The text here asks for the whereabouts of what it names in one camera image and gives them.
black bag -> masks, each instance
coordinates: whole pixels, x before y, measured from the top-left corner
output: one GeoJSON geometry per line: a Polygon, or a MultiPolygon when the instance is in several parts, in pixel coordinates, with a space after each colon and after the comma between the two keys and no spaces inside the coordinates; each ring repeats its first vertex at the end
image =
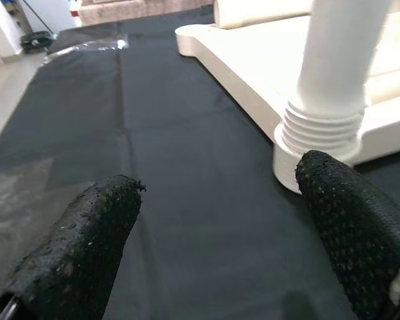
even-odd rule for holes
{"type": "Polygon", "coordinates": [[[21,46],[26,53],[37,53],[50,47],[54,40],[48,31],[33,32],[21,37],[21,46]]]}

metal rod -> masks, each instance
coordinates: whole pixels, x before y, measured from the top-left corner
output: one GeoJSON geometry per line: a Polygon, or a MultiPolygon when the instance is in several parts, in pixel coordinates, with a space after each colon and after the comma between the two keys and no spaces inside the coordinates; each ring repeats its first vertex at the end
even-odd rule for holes
{"type": "Polygon", "coordinates": [[[0,313],[0,320],[11,320],[19,309],[18,299],[13,296],[0,313]]]}
{"type": "Polygon", "coordinates": [[[53,33],[53,31],[51,30],[51,28],[49,28],[49,26],[46,24],[46,22],[44,22],[43,20],[42,20],[42,18],[40,18],[40,16],[37,14],[37,12],[35,12],[34,11],[34,9],[32,8],[32,6],[30,6],[29,4],[28,4],[28,2],[26,2],[26,0],[22,0],[26,5],[27,5],[27,7],[35,14],[35,16],[38,18],[38,20],[40,20],[41,22],[42,22],[42,24],[44,24],[44,26],[47,28],[47,30],[49,30],[49,32],[53,35],[54,33],[53,33]]]}

floor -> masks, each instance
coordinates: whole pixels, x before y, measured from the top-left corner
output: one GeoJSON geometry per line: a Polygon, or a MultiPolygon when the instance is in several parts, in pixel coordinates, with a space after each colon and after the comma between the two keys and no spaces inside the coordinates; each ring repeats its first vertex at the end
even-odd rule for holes
{"type": "Polygon", "coordinates": [[[26,55],[22,60],[0,65],[0,133],[16,109],[45,54],[26,55]]]}

white cylindrical post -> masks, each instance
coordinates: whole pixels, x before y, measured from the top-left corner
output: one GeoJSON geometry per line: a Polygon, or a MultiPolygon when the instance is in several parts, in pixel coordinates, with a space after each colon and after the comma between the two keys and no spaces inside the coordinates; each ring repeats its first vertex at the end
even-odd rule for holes
{"type": "Polygon", "coordinates": [[[302,154],[318,149],[351,164],[367,105],[364,84],[391,0],[316,0],[303,66],[276,128],[274,171],[293,191],[302,154]]]}

black tablecloth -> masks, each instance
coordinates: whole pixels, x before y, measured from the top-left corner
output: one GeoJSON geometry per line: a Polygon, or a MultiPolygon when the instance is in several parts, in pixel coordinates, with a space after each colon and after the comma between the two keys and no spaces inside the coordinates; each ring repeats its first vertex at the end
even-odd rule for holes
{"type": "MultiPolygon", "coordinates": [[[[122,173],[147,185],[104,319],[355,319],[273,146],[174,29],[210,8],[64,31],[0,136],[0,278],[71,198],[122,173]]],[[[400,204],[400,153],[358,167],[400,204]]]]}

